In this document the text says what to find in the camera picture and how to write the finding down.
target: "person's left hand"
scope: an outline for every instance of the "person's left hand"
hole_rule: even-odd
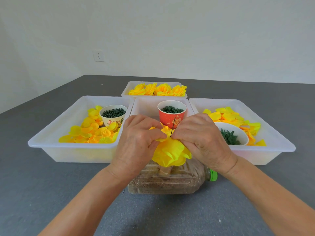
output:
[[[143,115],[132,115],[126,119],[116,155],[107,167],[109,172],[123,181],[135,178],[152,159],[160,143],[155,140],[167,137],[162,128],[159,121]]]

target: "wall socket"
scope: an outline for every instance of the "wall socket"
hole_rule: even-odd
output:
[[[102,50],[93,50],[94,61],[105,62],[105,56]]]

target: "gray table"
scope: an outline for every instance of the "gray table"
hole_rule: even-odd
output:
[[[0,115],[0,236],[38,234],[107,166],[57,163],[27,141],[81,96],[120,96],[131,80],[178,81],[188,86],[189,98],[241,100],[296,146],[259,168],[315,207],[315,85],[85,75]],[[95,235],[149,234],[272,235],[249,200],[221,176],[191,195],[126,190]]]

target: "plastic bottle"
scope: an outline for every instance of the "plastic bottle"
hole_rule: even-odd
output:
[[[191,194],[205,180],[215,181],[218,174],[198,160],[186,160],[182,166],[160,167],[150,161],[128,185],[132,194]]]

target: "white plastic tray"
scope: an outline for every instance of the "white plastic tray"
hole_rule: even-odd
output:
[[[182,84],[179,82],[141,82],[141,81],[129,81],[129,83],[127,84],[127,86],[125,87],[125,90],[123,91],[123,93],[121,94],[122,97],[132,97],[132,98],[147,98],[150,96],[146,96],[146,95],[129,95],[128,92],[132,89],[134,89],[138,84],[142,84],[142,83],[146,83],[146,84],[152,84],[152,83],[157,83],[157,86],[159,86],[160,84],[164,84],[167,83],[169,84],[172,88],[175,87],[176,85],[181,86]],[[164,100],[167,100],[167,98],[187,98],[187,94],[185,94],[184,97],[172,97],[172,96],[159,96],[161,98],[164,98]]]
[[[288,139],[237,99],[190,98],[189,102],[195,114],[202,113],[205,109],[215,111],[216,108],[230,106],[246,120],[260,122],[261,128],[255,139],[256,141],[264,139],[266,147],[230,146],[235,154],[244,157],[254,165],[266,165],[281,152],[295,151],[295,146]]]
[[[168,97],[168,96],[147,96],[146,98],[136,98],[130,115],[142,114],[150,118],[159,120],[158,104],[165,100],[177,100],[187,106],[187,111],[184,117],[194,115],[188,99],[183,97]]]
[[[116,151],[121,132],[117,140],[111,144],[93,143],[59,143],[61,136],[67,135],[70,127],[81,125],[83,119],[88,116],[87,110],[96,105],[102,107],[120,104],[126,106],[127,119],[134,104],[134,98],[83,96],[47,127],[37,133],[28,141],[30,147],[42,148],[51,158],[57,162],[94,162],[109,163]]]

